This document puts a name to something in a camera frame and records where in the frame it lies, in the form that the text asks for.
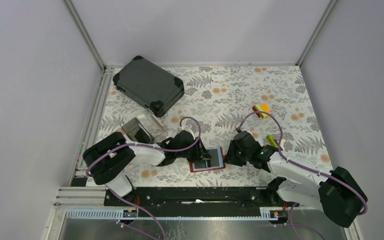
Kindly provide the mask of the red leather card holder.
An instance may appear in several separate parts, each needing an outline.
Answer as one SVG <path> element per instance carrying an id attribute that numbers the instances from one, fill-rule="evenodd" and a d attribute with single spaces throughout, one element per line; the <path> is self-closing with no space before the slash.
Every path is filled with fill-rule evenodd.
<path id="1" fill-rule="evenodd" d="M 206 169 L 194 169 L 193 163 L 189 164 L 189 170 L 191 173 L 198 173 L 198 172 L 206 172 L 206 171 L 213 171 L 213 170 L 221 170 L 226 168 L 226 164 L 224 163 L 224 157 L 223 149 L 222 147 L 212 147 L 209 148 L 208 153 L 210 154 L 211 158 L 207 161 L 207 168 Z"/>

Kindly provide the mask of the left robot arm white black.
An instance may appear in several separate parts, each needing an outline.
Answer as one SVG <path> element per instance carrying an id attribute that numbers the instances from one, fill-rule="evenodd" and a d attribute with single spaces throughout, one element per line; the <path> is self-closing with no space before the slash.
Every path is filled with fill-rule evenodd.
<path id="1" fill-rule="evenodd" d="M 124 173 L 129 164 L 165 167 L 180 158 L 195 163 L 210 160 L 212 156 L 200 137 L 182 130 L 174 137 L 154 144 L 132 141 L 121 132 L 114 132 L 86 149 L 82 158 L 87 165 L 87 176 L 97 185 L 115 192 L 116 199 L 128 206 L 135 200 L 133 184 Z"/>

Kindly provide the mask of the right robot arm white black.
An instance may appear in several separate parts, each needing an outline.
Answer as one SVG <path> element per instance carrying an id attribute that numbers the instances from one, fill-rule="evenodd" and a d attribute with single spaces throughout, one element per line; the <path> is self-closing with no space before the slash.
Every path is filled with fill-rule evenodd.
<path id="1" fill-rule="evenodd" d="M 240 167 L 251 164 L 275 174 L 266 193 L 273 206 L 283 202 L 304 204 L 343 228 L 367 210 L 368 197 L 347 169 L 313 169 L 300 160 L 287 159 L 274 146 L 260 145 L 247 131 L 239 132 L 230 141 L 224 160 Z"/>

